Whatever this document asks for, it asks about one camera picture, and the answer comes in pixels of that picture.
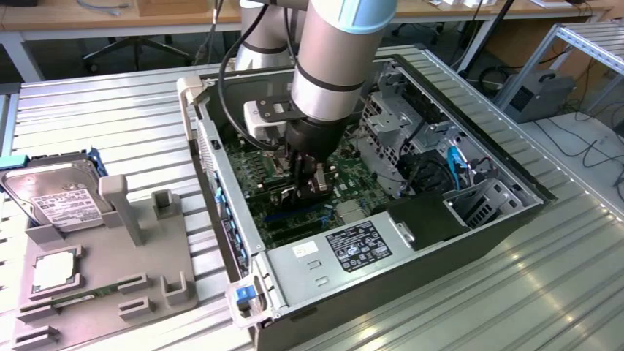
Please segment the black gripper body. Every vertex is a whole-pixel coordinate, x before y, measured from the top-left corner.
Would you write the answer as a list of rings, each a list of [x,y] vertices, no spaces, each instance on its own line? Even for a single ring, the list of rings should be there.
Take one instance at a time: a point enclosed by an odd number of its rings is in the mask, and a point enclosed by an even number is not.
[[[338,147],[346,129],[346,119],[321,122],[313,118],[288,121],[285,146],[288,155],[310,156],[325,162]]]

